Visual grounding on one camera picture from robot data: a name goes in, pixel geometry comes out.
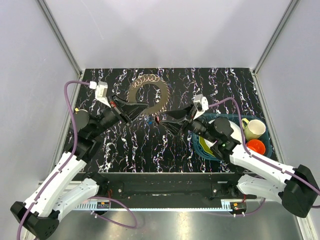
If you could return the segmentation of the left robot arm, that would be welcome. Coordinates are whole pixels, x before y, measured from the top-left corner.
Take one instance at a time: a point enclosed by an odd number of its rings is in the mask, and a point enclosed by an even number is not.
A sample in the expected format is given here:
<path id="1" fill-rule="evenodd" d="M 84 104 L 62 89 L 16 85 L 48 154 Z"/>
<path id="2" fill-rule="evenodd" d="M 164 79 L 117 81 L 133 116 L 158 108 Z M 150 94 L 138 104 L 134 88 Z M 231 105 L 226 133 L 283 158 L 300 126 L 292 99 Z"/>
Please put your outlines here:
<path id="1" fill-rule="evenodd" d="M 148 106 L 113 95 L 97 116 L 85 109 L 73 111 L 70 126 L 73 141 L 42 185 L 25 201 L 16 201 L 10 208 L 19 228 L 25 228 L 39 240 L 46 240 L 62 219 L 82 202 L 110 196 L 109 180 L 99 173 L 90 173 L 76 188 L 66 194 L 63 191 L 99 151 L 101 134 L 118 123 L 129 125 Z"/>

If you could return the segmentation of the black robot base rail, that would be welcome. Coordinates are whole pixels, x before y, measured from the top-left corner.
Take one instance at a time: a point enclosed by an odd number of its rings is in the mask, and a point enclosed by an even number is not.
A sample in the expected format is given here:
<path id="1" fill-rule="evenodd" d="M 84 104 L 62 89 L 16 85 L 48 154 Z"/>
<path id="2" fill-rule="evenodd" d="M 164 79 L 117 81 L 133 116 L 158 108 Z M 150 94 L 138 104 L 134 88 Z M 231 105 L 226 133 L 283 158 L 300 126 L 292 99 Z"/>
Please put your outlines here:
<path id="1" fill-rule="evenodd" d="M 73 180 L 102 178 L 107 184 L 101 195 L 114 199 L 139 197 L 177 197 L 189 196 L 205 200 L 216 199 L 256 199 L 255 193 L 241 193 L 237 188 L 240 173 L 129 173 L 129 172 L 81 172 Z"/>

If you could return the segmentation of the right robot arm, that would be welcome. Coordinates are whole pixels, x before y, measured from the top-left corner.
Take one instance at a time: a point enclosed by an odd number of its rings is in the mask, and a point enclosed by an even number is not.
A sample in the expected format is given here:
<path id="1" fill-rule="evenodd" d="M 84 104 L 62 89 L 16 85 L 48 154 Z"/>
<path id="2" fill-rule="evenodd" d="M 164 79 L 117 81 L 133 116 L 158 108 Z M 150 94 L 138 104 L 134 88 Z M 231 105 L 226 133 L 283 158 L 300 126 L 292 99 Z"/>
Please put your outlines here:
<path id="1" fill-rule="evenodd" d="M 238 181 L 227 185 L 228 195 L 239 198 L 241 195 L 255 195 L 282 206 L 291 214 L 306 218 L 320 194 L 311 170 L 299 165 L 293 167 L 276 162 L 264 155 L 248 149 L 244 141 L 232 137 L 234 130 L 228 118 L 219 116 L 208 121 L 191 105 L 185 109 L 166 111 L 173 120 L 158 120 L 171 134 L 191 131 L 209 141 L 213 155 L 236 166 L 243 167 L 258 175 L 242 175 Z"/>

